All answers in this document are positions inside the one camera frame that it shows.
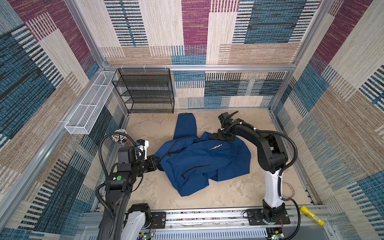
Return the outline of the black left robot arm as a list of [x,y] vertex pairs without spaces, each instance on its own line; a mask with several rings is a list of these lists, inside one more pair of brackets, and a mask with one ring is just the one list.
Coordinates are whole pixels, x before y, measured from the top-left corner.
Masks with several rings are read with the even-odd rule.
[[152,217],[147,203],[127,207],[132,192],[136,191],[145,173],[157,170],[157,158],[147,155],[148,141],[134,141],[124,131],[107,134],[103,139],[111,138],[118,143],[129,143],[118,150],[118,161],[110,170],[102,163],[105,180],[96,187],[96,197],[104,207],[103,218],[99,225],[99,240],[136,240],[142,230],[145,239],[154,235],[156,221]]

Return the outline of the blue zip jacket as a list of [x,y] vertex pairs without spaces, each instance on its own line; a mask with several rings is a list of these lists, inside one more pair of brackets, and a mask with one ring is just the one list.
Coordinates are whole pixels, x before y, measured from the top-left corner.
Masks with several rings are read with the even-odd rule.
[[158,169],[166,173],[180,196],[192,195],[216,182],[250,173],[251,152],[235,138],[219,140],[216,134],[197,136],[196,118],[192,113],[178,115],[171,141],[155,153]]

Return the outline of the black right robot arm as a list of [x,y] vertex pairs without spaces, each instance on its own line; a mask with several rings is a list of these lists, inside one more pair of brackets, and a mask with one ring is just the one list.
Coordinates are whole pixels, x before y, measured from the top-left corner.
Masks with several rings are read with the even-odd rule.
[[291,198],[283,197],[283,174],[298,158],[298,149],[287,135],[277,131],[260,130],[241,119],[233,119],[237,112],[219,115],[220,140],[234,140],[240,136],[257,147],[260,167],[265,171],[266,193],[263,199],[261,216],[266,224],[274,224],[285,215],[285,202]]

